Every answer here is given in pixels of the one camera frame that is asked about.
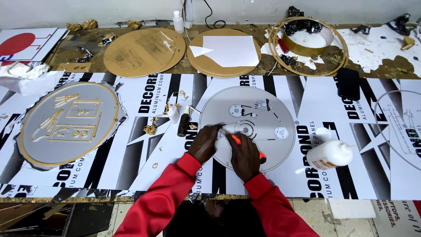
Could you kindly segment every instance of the black cable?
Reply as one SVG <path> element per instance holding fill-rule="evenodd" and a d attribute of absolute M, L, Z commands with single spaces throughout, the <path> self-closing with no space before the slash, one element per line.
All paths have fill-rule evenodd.
<path fill-rule="evenodd" d="M 208 25 L 208 23 L 206 22 L 206 19 L 208 19 L 208 17 L 210 17 L 210 16 L 212 15 L 213 11 L 212 11 L 212 8 L 209 6 L 209 4 L 206 2 L 206 0 L 203 0 L 203 1 L 205 1 L 206 5 L 208 5 L 208 7 L 209 7 L 209 9 L 210 9 L 210 15 L 209 15 L 209 16 L 207 16 L 207 17 L 205 18 L 205 23 L 206 23 L 206 26 L 207 26 L 209 29 L 211 29 L 211 30 L 213 30 L 213 29 L 221 29 L 221 28 L 223 28 L 223 27 L 226 25 L 226 22 L 225 22 L 225 21 L 223 21 L 223 20 L 216 21 L 216 22 L 213 24 L 213 29 L 212 29 L 212 28 Z M 218 22 L 223 22 L 224 24 L 223 24 L 221 27 L 216 27 L 216 26 L 215 26 L 215 24 L 216 24 L 216 23 L 218 23 Z"/>

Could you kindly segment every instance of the hand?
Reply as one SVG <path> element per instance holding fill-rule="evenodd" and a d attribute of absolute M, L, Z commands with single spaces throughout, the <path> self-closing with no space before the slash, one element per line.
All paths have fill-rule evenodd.
<path fill-rule="evenodd" d="M 196 135 L 195 140 L 190 145 L 188 153 L 196 158 L 201 164 L 207 162 L 216 152 L 215 141 L 219 129 L 222 125 L 204 126 Z"/>
<path fill-rule="evenodd" d="M 236 133 L 241 145 L 237 145 L 231 134 L 225 133 L 229 144 L 232 147 L 231 164 L 235 174 L 246 183 L 260 173 L 260 155 L 256 144 L 244 134 Z"/>

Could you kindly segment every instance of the person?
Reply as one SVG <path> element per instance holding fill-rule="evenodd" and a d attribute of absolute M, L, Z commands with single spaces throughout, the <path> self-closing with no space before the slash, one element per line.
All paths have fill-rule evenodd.
<path fill-rule="evenodd" d="M 204 126 L 189 150 L 175 163 L 169 164 L 127 212 L 114 236 L 156 236 L 171 221 L 177 207 L 195 184 L 196 172 L 215 154 L 215 141 L 220 124 Z M 256 144 L 243 134 L 238 146 L 229 133 L 232 146 L 231 163 L 244 181 L 267 236 L 318 236 L 297 215 L 277 186 L 259 172 L 260 160 Z"/>

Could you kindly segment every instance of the orange utility knife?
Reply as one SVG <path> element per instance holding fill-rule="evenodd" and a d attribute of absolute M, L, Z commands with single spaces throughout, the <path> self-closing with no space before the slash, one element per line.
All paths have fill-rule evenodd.
<path fill-rule="evenodd" d="M 230 133 L 230 135 L 234 139 L 234 141 L 237 143 L 237 145 L 241 145 L 241 141 L 240 141 L 240 139 L 238 137 L 232 135 L 231 133 Z M 265 156 L 265 154 L 263 154 L 263 152 L 259 151 L 259 155 L 260 155 L 260 164 L 265 163 L 266 162 L 266 156 Z"/>

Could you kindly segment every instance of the white wall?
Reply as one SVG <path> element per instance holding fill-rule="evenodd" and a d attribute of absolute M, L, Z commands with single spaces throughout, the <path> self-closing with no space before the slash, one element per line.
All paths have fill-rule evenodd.
<path fill-rule="evenodd" d="M 0 0 L 0 29 L 64 27 L 67 22 L 95 19 L 100 26 L 130 19 L 172 19 L 181 0 Z M 210 14 L 203 0 L 191 0 L 196 24 Z M 421 0 L 208 0 L 213 15 L 208 24 L 275 23 L 286 17 L 289 6 L 333 24 L 385 23 L 409 12 L 411 21 L 421 17 Z"/>

